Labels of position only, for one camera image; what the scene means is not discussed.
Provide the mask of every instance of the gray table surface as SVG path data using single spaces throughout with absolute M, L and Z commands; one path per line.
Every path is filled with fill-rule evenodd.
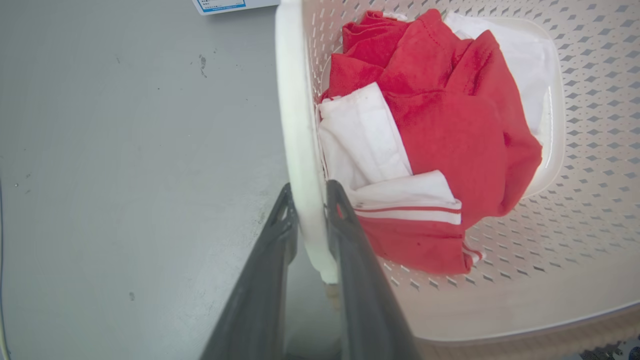
M 196 359 L 287 182 L 275 8 L 0 3 L 2 305 L 11 358 Z M 335 352 L 303 248 L 291 352 Z

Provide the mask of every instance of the folded garment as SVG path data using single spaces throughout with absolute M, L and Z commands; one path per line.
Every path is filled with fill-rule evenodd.
M 440 171 L 413 175 L 378 85 L 319 111 L 327 176 L 343 185 L 374 251 L 433 274 L 469 272 L 482 254 L 464 242 L 461 202 Z
M 332 55 L 323 97 L 377 82 L 413 174 L 444 175 L 464 204 L 464 229 L 511 211 L 541 162 L 541 146 L 493 35 L 461 40 L 429 10 L 411 23 L 367 12 L 342 36 L 344 54 Z
M 444 23 L 460 38 L 477 38 L 491 31 L 518 86 L 527 125 L 534 135 L 538 134 L 544 97 L 557 72 L 553 41 L 457 13 L 448 13 Z

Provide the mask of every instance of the laundry basket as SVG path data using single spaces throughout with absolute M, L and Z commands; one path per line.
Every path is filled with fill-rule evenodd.
M 305 246 L 337 281 L 326 244 L 316 104 L 341 27 L 364 11 L 430 8 L 518 17 L 554 39 L 566 125 L 559 173 L 467 241 L 486 258 L 437 276 L 381 260 L 418 338 L 477 341 L 611 314 L 640 302 L 640 3 L 637 0 L 283 0 L 276 15 L 280 111 Z M 629 327 L 632 336 L 634 329 Z

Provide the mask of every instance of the white box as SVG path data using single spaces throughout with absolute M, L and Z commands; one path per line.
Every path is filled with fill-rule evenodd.
M 280 4 L 280 0 L 193 0 L 200 15 L 234 12 Z

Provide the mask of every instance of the perforated basket wall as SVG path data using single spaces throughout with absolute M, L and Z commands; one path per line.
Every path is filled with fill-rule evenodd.
M 468 241 L 487 254 L 470 274 L 440 277 L 383 262 L 414 333 L 442 341 L 489 338 L 638 303 L 640 3 L 304 1 L 313 101 L 324 90 L 330 54 L 341 49 L 343 24 L 368 9 L 414 19 L 430 8 L 525 18 L 548 31 L 561 60 L 567 145 L 551 186 L 521 200 L 508 216 L 486 218 L 467 232 Z

